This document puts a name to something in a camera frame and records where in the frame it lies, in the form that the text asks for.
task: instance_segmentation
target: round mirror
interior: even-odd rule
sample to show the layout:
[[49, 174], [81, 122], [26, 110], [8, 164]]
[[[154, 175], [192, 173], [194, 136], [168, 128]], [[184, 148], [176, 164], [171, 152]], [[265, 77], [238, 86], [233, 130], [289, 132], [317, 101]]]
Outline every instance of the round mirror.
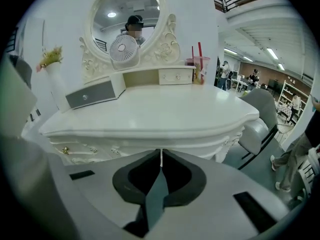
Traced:
[[132, 36], [141, 46], [153, 34], [159, 14], [157, 0], [101, 0], [91, 26], [93, 41], [106, 54], [120, 35]]

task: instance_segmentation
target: straw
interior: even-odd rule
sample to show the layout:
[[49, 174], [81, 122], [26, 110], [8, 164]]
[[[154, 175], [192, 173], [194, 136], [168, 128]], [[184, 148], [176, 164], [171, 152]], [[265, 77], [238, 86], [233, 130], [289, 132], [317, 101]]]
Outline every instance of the straw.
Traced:
[[202, 70], [204, 68], [204, 63], [202, 61], [202, 50], [201, 50], [201, 43], [198, 42], [198, 46], [199, 46], [199, 56], [200, 56], [200, 69]]

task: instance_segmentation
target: gray drawer front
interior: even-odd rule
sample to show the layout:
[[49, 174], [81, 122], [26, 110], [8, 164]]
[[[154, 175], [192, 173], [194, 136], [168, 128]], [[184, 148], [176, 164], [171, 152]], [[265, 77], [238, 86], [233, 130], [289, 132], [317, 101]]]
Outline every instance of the gray drawer front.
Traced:
[[70, 107], [73, 109], [115, 98], [111, 81], [92, 85], [66, 96]]

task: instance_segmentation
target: red straw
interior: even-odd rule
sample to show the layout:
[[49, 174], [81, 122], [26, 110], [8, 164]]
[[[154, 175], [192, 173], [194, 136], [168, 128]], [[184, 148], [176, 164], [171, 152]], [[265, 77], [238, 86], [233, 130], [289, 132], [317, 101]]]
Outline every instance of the red straw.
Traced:
[[[198, 42], [198, 46], [199, 46], [199, 56], [202, 57], [202, 50], [201, 50], [201, 43], [200, 42]], [[204, 68], [202, 58], [200, 58], [200, 68], [201, 69]]]
[[[198, 46], [199, 46], [199, 56], [200, 56], [200, 71], [204, 68], [204, 63], [202, 61], [202, 50], [201, 50], [201, 43], [198, 42]], [[201, 84], [203, 84], [204, 82], [204, 76], [201, 75]]]

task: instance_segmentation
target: cap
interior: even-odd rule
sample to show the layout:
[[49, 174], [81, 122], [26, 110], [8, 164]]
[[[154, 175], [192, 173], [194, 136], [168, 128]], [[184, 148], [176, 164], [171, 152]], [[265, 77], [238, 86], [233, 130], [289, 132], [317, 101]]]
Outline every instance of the cap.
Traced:
[[142, 21], [142, 17], [140, 15], [131, 15], [128, 18], [128, 21], [126, 23], [127, 25], [141, 25], [144, 27], [144, 22]]

